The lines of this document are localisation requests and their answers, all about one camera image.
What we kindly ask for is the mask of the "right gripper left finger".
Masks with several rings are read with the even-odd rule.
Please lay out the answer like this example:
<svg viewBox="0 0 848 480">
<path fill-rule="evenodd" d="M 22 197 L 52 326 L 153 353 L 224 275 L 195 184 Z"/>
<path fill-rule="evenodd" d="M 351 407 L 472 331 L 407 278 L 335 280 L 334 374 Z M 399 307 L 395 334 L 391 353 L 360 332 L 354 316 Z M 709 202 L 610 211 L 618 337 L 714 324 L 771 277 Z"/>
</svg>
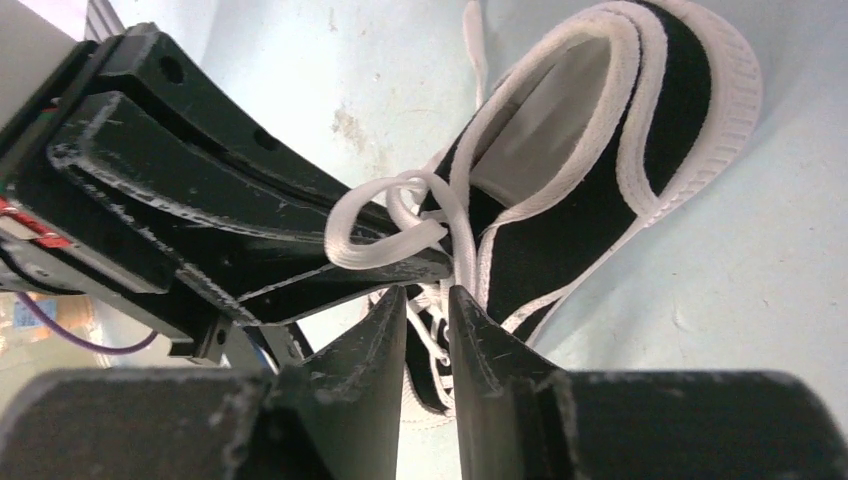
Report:
<svg viewBox="0 0 848 480">
<path fill-rule="evenodd" d="M 1 421 L 5 479 L 391 479 L 406 294 L 277 374 L 222 368 L 60 370 Z"/>
</svg>

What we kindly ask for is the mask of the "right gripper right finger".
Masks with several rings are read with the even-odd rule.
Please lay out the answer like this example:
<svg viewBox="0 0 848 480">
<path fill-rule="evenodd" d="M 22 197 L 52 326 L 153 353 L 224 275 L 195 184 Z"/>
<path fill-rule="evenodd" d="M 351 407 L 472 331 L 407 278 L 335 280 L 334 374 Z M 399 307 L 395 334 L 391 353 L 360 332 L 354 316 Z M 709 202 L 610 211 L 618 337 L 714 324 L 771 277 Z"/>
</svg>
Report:
<svg viewBox="0 0 848 480">
<path fill-rule="evenodd" d="M 466 479 L 843 479 L 847 443 L 776 371 L 569 371 L 449 294 Z"/>
</svg>

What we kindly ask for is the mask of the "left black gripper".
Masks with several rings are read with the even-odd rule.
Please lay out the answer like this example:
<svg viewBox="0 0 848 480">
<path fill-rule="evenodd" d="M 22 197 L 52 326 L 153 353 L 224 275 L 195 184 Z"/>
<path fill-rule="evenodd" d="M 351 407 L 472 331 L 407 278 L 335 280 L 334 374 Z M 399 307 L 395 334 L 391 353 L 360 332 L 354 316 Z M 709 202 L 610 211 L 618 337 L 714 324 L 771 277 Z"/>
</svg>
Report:
<svg viewBox="0 0 848 480">
<path fill-rule="evenodd" d="M 312 349 L 296 320 L 440 280 L 432 249 L 330 262 L 344 184 L 274 138 L 167 34 L 83 41 L 1 130 L 1 258 L 13 288 L 95 297 L 217 363 L 240 326 L 277 361 Z"/>
</svg>

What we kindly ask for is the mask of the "black white sneaker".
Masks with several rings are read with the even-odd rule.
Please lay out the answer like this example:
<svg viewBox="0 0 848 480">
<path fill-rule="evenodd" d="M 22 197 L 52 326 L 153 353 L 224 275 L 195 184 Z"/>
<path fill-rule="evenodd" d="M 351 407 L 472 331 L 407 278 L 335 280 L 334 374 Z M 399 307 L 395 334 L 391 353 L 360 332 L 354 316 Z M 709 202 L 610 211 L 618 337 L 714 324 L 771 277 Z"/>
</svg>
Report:
<svg viewBox="0 0 848 480">
<path fill-rule="evenodd" d="M 476 110 L 425 166 L 333 207 L 329 261 L 396 266 L 429 248 L 452 273 L 417 280 L 405 314 L 401 420 L 455 418 L 448 291 L 464 287 L 525 343 L 641 231 L 697 195 L 744 149 L 763 81 L 747 39 L 692 1 L 606 1 L 548 32 L 493 87 L 482 8 L 463 14 Z"/>
</svg>

